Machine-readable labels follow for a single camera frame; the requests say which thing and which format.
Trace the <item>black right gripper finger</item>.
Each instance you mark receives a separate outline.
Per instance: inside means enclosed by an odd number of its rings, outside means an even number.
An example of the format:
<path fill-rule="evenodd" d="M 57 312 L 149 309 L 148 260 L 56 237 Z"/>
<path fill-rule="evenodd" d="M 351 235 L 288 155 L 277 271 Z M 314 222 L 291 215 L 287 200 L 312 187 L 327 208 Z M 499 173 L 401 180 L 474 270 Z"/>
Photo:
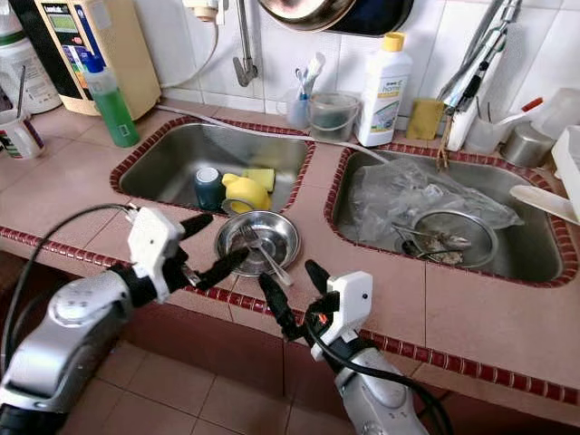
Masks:
<path fill-rule="evenodd" d="M 313 258 L 307 258 L 304 262 L 304 269 L 320 295 L 330 293 L 331 274 L 323 266 L 320 266 Z"/>
<path fill-rule="evenodd" d="M 295 315 L 287 302 L 285 290 L 279 285 L 277 279 L 272 275 L 262 274 L 258 277 L 258 285 L 264 291 L 266 307 L 272 312 L 287 342 L 293 343 L 302 337 L 301 326 L 295 321 Z"/>

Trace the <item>blue mug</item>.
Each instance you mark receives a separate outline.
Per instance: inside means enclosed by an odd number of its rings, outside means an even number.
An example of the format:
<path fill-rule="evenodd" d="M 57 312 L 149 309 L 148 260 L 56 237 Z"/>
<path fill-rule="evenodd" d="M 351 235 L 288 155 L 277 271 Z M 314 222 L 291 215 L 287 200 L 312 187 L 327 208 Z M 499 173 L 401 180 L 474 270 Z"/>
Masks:
<path fill-rule="evenodd" d="M 221 211 L 225 199 L 225 187 L 221 183 L 223 174 L 218 169 L 203 167 L 194 174 L 194 189 L 198 198 L 198 207 L 206 211 Z"/>

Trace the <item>yellow plastic cup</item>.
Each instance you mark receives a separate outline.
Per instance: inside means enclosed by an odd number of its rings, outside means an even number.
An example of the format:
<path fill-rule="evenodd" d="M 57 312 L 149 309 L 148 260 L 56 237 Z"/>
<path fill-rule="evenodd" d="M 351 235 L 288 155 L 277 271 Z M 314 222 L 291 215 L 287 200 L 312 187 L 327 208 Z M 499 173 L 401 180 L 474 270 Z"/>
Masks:
<path fill-rule="evenodd" d="M 227 173 L 221 178 L 221 185 L 225 187 L 225 199 L 221 208 L 231 216 L 270 209 L 272 199 L 269 191 L 256 179 Z"/>

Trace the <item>shallow steel bowl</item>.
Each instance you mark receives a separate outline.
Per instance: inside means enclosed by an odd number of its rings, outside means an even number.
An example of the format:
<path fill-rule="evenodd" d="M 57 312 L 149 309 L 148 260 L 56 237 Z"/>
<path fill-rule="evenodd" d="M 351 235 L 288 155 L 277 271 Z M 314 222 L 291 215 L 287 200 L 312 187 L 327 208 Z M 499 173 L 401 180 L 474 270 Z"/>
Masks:
<path fill-rule="evenodd" d="M 227 223 L 218 231 L 215 249 L 220 256 L 229 250 L 248 247 L 247 239 L 241 235 L 241 227 L 251 227 L 264 240 L 275 261 L 285 270 L 289 270 L 301 250 L 301 238 L 297 228 L 285 216 L 266 210 L 254 210 L 229 217 Z M 249 257 L 243 265 L 235 269 L 237 276 L 258 277 L 261 274 L 272 275 L 272 267 L 260 253 L 250 250 Z"/>

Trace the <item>small steel sink basin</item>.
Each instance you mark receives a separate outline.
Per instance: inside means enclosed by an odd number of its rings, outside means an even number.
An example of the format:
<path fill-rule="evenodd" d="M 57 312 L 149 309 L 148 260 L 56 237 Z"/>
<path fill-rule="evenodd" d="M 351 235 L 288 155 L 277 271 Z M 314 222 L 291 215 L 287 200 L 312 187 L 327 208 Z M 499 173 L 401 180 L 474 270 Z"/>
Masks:
<path fill-rule="evenodd" d="M 266 208 L 282 212 L 294 202 L 314 151 L 311 141 L 282 140 L 186 116 L 167 121 L 117 163 L 111 187 L 130 198 L 198 208 L 196 170 L 241 175 L 245 169 L 271 169 L 275 182 Z"/>

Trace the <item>clear plastic bag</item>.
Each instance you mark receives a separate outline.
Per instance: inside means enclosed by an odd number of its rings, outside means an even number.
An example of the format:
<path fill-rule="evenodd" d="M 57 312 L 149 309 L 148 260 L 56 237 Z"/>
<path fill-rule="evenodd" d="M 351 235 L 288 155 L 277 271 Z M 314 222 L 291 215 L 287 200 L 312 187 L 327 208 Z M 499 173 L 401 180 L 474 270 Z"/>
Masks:
<path fill-rule="evenodd" d="M 393 225 L 409 227 L 438 208 L 465 212 L 492 229 L 522 227 L 525 220 L 476 188 L 427 169 L 415 159 L 395 159 L 356 169 L 348 191 L 347 216 L 337 219 L 357 243 L 381 243 L 395 235 Z"/>

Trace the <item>clear toothbrush cup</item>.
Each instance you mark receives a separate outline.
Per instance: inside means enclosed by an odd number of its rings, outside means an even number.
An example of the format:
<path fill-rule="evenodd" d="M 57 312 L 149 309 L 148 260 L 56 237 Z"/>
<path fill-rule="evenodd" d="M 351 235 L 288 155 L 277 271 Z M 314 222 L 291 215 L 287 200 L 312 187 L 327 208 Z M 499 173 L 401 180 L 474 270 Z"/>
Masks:
<path fill-rule="evenodd" d="M 306 131 L 310 125 L 310 102 L 312 92 L 310 86 L 301 86 L 297 91 L 290 92 L 286 100 L 286 120 L 291 128 Z"/>

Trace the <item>clear tub with dark liquid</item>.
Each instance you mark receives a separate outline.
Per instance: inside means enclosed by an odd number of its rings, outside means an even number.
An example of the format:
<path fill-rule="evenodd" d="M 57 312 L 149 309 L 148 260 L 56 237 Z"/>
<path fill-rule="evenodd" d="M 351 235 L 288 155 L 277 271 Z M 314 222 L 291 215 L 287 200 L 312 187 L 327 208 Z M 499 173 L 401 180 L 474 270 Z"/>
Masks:
<path fill-rule="evenodd" d="M 316 140 L 349 141 L 361 108 L 361 100 L 345 92 L 316 92 L 308 100 L 307 132 Z"/>

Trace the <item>cream water purifier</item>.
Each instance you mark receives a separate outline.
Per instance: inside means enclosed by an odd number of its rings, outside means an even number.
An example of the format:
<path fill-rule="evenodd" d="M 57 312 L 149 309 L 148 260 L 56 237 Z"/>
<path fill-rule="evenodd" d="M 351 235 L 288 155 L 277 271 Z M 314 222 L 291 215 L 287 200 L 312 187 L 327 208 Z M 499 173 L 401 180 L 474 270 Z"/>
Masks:
<path fill-rule="evenodd" d="M 134 120 L 160 101 L 156 69 L 132 0 L 8 0 L 67 111 L 98 116 L 80 50 L 101 58 Z"/>

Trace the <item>white blue toothbrush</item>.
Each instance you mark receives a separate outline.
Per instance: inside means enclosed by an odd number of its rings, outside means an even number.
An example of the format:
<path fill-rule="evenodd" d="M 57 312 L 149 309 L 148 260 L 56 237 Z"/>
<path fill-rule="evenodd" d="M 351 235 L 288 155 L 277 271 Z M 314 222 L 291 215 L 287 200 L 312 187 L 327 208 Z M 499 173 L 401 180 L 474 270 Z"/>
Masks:
<path fill-rule="evenodd" d="M 295 78 L 299 81 L 298 91 L 295 92 L 299 101 L 306 101 L 314 94 L 314 84 L 326 63 L 323 53 L 315 53 L 314 58 L 304 67 L 304 69 L 295 70 Z"/>

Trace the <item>large steel sink basin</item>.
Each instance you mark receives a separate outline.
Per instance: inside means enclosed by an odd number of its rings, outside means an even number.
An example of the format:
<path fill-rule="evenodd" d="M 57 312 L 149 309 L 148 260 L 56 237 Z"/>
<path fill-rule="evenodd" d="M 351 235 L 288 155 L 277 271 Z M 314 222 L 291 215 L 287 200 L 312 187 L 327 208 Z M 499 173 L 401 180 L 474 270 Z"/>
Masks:
<path fill-rule="evenodd" d="M 398 232 L 392 231 L 381 243 L 360 243 L 355 229 L 345 225 L 353 218 L 356 171 L 378 162 L 375 157 L 358 150 L 345 150 L 330 196 L 324 204 L 324 215 L 331 229 L 347 243 L 381 250 L 390 256 L 406 256 Z M 519 169 L 499 158 L 465 152 L 451 154 L 447 177 L 513 208 L 525 221 L 521 227 L 496 231 L 497 252 L 488 264 L 460 266 L 460 270 L 540 287 L 559 287 L 575 279 L 580 272 L 580 253 L 566 221 L 528 206 L 509 194 L 510 188 L 516 186 L 536 187 L 548 192 L 562 192 L 562 188 L 552 187 L 544 175 L 533 169 Z"/>

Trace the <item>metal spoon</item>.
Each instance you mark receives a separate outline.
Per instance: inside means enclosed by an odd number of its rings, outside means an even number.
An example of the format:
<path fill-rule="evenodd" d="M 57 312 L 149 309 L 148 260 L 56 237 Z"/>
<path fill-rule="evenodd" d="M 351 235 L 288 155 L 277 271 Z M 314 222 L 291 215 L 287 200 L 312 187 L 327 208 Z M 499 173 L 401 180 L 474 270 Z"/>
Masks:
<path fill-rule="evenodd" d="M 18 74 L 18 87 L 17 87 L 17 95 L 16 95 L 16 103 L 14 103 L 14 107 L 16 108 L 16 117 L 18 120 L 24 118 L 24 88 L 26 84 L 26 66 L 21 66 L 21 72 Z"/>

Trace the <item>cream spatula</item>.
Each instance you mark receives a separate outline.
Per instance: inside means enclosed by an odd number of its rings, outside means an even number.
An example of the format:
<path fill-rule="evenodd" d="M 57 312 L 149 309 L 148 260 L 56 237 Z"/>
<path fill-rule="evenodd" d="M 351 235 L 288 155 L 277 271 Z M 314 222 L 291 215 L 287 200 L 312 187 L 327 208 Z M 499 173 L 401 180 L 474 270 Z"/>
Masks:
<path fill-rule="evenodd" d="M 571 200 L 563 198 L 543 188 L 533 186 L 514 186 L 508 191 L 513 198 L 534 208 L 540 208 L 547 214 L 563 219 L 567 223 L 580 227 L 580 215 Z"/>

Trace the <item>steel cup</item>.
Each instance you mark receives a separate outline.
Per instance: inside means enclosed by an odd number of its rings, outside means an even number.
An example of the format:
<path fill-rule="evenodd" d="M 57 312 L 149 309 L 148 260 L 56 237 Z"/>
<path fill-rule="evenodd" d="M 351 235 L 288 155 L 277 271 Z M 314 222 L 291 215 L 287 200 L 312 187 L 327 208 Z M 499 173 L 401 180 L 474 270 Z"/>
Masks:
<path fill-rule="evenodd" d="M 520 121 L 511 128 L 501 146 L 501 157 L 522 169 L 542 166 L 556 140 L 537 131 L 530 121 Z"/>

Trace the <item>chrome wall tap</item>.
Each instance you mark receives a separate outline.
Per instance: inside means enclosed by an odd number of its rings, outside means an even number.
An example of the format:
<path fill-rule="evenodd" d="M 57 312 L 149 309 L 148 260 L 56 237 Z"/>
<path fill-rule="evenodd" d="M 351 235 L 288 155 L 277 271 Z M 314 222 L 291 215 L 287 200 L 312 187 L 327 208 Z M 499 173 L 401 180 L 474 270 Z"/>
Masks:
<path fill-rule="evenodd" d="M 241 87 L 248 87 L 257 78 L 258 67 L 254 62 L 253 43 L 250 37 L 249 12 L 247 11 L 246 0 L 229 0 L 237 14 L 237 29 L 240 32 L 240 45 L 243 54 L 241 57 L 233 58 L 237 84 Z"/>

